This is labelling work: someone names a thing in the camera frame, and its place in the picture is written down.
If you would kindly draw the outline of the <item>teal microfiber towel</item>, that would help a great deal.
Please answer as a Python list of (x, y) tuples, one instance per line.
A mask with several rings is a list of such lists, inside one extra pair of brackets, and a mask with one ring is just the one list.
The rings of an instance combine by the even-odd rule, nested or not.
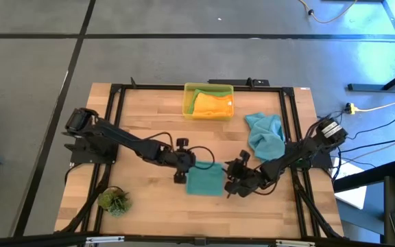
[(194, 196), (222, 196), (224, 171), (220, 163), (197, 161), (187, 174), (186, 192)]

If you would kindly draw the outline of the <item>black rectangular bar device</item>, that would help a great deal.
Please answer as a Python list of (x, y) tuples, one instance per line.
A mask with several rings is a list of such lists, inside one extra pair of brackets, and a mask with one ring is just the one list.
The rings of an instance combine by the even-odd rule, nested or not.
[(209, 79), (209, 84), (229, 84), (233, 86), (270, 86), (268, 80), (263, 79)]

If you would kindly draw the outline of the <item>small green potted plant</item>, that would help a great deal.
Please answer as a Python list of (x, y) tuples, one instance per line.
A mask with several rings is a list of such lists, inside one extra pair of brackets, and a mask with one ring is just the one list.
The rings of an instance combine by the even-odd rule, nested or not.
[(120, 187), (108, 187), (100, 193), (97, 199), (98, 205), (114, 217), (121, 217), (132, 207), (129, 193)]

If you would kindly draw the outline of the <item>black crossbar with silver brackets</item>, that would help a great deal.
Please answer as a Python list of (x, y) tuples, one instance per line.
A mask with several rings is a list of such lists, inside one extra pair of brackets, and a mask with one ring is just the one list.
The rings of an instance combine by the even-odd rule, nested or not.
[(52, 233), (48, 235), (30, 235), (0, 238), (0, 247), (68, 247), (82, 244), (105, 244), (116, 242), (156, 242), (191, 244), (207, 246), (209, 244), (248, 244), (271, 247), (395, 247), (391, 244), (356, 242), (343, 237), (301, 237), (300, 239), (251, 238), (251, 237), (177, 237), (149, 235), (100, 235), (95, 232)]

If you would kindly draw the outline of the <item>light blue microfiber towel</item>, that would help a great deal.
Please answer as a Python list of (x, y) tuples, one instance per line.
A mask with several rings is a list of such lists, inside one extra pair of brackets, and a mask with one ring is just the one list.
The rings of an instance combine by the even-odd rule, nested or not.
[(285, 135), (279, 115), (255, 113), (245, 116), (250, 128), (248, 145), (261, 161), (272, 161), (285, 153)]

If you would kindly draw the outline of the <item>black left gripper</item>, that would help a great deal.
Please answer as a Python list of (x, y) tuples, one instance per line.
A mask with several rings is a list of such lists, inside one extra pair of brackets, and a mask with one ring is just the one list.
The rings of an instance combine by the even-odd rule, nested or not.
[[(176, 146), (179, 150), (185, 150), (189, 145), (187, 138), (176, 139)], [(160, 166), (175, 168), (180, 172), (173, 175), (173, 181), (176, 184), (185, 184), (187, 182), (187, 172), (191, 167), (195, 166), (196, 157), (194, 153), (185, 151), (168, 151), (160, 158)]]

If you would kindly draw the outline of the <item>orange microfiber towel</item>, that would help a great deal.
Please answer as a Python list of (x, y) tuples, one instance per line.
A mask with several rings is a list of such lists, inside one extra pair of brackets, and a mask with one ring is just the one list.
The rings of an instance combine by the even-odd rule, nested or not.
[(230, 118), (234, 114), (233, 105), (232, 94), (216, 96), (198, 93), (191, 107), (191, 115), (201, 119)]

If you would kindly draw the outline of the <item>yellow translucent plastic bin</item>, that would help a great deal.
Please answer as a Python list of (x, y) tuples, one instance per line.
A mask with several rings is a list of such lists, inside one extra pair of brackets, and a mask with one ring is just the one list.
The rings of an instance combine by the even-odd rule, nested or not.
[[(231, 85), (223, 85), (223, 84), (203, 84), (203, 83), (186, 83), (184, 86), (184, 97), (182, 102), (182, 114), (184, 117), (188, 119), (201, 119), (201, 118), (194, 118), (192, 115), (186, 113), (187, 107), (191, 103), (191, 97), (193, 96), (193, 92), (195, 89), (201, 89), (203, 91), (230, 91), (234, 97), (234, 88)], [(230, 118), (216, 118), (220, 120), (227, 120)]]

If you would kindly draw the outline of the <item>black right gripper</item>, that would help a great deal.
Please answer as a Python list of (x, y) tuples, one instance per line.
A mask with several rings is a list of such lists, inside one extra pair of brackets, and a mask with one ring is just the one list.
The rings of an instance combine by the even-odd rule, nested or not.
[(224, 185), (228, 197), (231, 195), (249, 196), (264, 182), (261, 173), (247, 166), (250, 153), (242, 150), (239, 154), (241, 160), (228, 161), (226, 174), (228, 181)]

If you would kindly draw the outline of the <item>white paper sheet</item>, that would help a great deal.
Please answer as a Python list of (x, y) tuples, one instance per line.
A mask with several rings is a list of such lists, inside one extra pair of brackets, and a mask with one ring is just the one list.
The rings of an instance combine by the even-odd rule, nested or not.
[[(352, 165), (351, 163), (346, 163), (341, 166), (339, 169), (339, 173), (337, 175), (336, 181), (340, 178), (347, 177), (349, 175), (357, 174), (359, 172), (362, 172), (363, 170), (355, 165)], [(342, 192), (335, 192), (335, 197), (338, 200), (341, 200), (342, 202), (345, 202), (357, 209), (362, 210), (364, 203), (365, 203), (365, 198), (366, 198), (366, 190), (367, 187), (358, 187), (356, 189), (351, 189), (347, 191), (342, 191)]]

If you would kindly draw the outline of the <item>black desk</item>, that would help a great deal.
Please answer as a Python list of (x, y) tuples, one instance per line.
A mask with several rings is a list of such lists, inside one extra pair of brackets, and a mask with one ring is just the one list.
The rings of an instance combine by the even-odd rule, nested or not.
[(338, 204), (341, 220), (378, 233), (381, 242), (395, 245), (391, 214), (395, 213), (395, 161), (356, 174), (338, 178), (333, 185), (336, 192), (349, 192), (364, 186), (381, 183), (383, 193), (366, 202), (377, 203), (376, 210), (358, 209), (343, 202)]

